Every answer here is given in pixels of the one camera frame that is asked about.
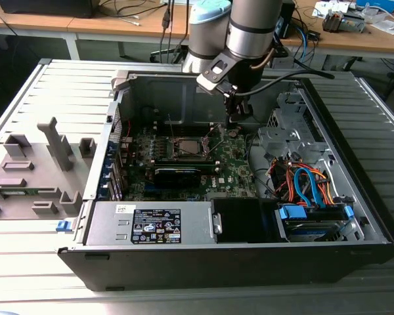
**desk leg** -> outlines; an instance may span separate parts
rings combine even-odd
[[[68,52],[72,60],[80,60],[79,51],[77,50],[76,39],[77,36],[74,33],[64,34],[64,39],[66,40]]]

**power supply label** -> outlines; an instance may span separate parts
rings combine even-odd
[[[131,233],[133,244],[181,243],[181,210],[134,210]]]

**green circuit board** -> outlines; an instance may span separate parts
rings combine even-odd
[[[127,167],[129,190],[125,195],[125,200],[208,201],[211,198],[256,197],[252,172],[245,160],[245,136],[237,131],[224,131],[222,135],[213,133],[210,136],[209,149],[214,148],[223,140],[209,155],[213,162],[219,164],[220,171],[216,174],[202,175],[199,187],[188,189],[155,190],[153,182],[147,176],[153,168],[153,157],[150,154],[153,150],[151,149],[152,142],[166,141],[169,140],[168,137],[140,132],[133,138],[136,145],[131,154],[136,158],[136,161]],[[168,148],[168,152],[164,152],[164,154],[171,156],[171,148]],[[190,162],[182,167],[199,168],[199,165],[198,162]]]

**blue drive bracket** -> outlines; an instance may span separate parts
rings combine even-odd
[[[283,205],[279,209],[280,218],[284,219],[307,219],[307,213],[301,205]]]
[[[349,220],[355,217],[355,213],[353,212],[353,209],[350,205],[346,205],[344,207],[344,211],[346,212],[346,215],[349,217]]]
[[[66,220],[60,220],[55,228],[57,232],[71,232],[72,231],[72,223]]]

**metal table surface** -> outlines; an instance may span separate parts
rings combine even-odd
[[[61,121],[60,131],[70,142],[85,134],[96,138],[112,99],[114,70],[149,67],[66,60],[38,65],[0,119],[0,157],[9,131],[23,130],[28,140],[41,137],[29,124],[41,112]],[[179,70],[178,66],[159,67],[167,72]],[[332,84],[312,81],[394,214],[394,117],[363,80],[350,73],[336,77]],[[19,314],[394,314],[394,259],[330,285],[92,292],[55,254],[60,242],[72,238],[57,234],[56,224],[57,220],[0,221],[0,310]]]

